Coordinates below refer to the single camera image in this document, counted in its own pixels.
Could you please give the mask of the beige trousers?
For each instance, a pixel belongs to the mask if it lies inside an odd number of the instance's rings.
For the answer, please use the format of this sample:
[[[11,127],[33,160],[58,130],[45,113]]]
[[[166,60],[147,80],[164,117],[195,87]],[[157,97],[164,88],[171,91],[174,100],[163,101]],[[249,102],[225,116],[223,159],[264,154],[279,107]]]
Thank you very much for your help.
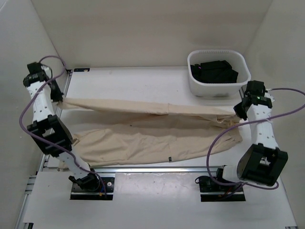
[[[212,106],[65,98],[91,130],[74,133],[76,153],[91,167],[171,163],[226,151],[242,141],[240,118]]]

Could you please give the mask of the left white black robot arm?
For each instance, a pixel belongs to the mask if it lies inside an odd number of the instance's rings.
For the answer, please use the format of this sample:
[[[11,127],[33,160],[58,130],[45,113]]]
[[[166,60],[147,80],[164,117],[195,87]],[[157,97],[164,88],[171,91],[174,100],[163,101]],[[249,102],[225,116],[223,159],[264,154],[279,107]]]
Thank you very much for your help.
[[[73,173],[69,180],[82,190],[101,192],[104,190],[101,178],[88,163],[73,151],[73,138],[68,128],[55,114],[53,102],[62,102],[63,93],[52,79],[52,69],[40,62],[27,65],[29,74],[23,85],[33,100],[33,121],[25,129],[45,155],[63,162]]]

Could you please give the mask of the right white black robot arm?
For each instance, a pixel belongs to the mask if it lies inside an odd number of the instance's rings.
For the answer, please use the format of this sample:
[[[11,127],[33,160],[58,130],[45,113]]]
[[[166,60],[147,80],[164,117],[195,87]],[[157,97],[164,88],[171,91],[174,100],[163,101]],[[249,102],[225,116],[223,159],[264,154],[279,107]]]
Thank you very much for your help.
[[[218,169],[214,178],[214,186],[218,190],[226,190],[232,182],[250,182],[271,187],[277,181],[288,161],[288,153],[280,150],[272,123],[267,121],[271,117],[273,100],[269,93],[247,94],[234,107],[239,118],[262,122],[250,124],[252,144],[238,164],[224,165]]]

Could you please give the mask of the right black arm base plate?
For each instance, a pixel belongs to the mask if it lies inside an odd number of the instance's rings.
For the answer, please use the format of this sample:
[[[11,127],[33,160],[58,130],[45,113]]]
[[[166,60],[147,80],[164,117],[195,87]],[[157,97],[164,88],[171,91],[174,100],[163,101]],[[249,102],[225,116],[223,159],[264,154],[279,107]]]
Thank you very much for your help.
[[[246,201],[244,191],[240,185],[221,186],[209,176],[195,179],[199,185],[201,202],[243,202]]]

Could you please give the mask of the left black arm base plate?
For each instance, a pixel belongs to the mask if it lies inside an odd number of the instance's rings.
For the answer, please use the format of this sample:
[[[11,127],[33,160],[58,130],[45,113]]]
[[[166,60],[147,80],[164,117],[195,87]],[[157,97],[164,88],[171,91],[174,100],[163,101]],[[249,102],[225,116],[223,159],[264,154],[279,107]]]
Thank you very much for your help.
[[[82,179],[69,176],[69,180],[72,182],[71,200],[113,200],[115,177],[102,177],[103,183],[94,174]]]

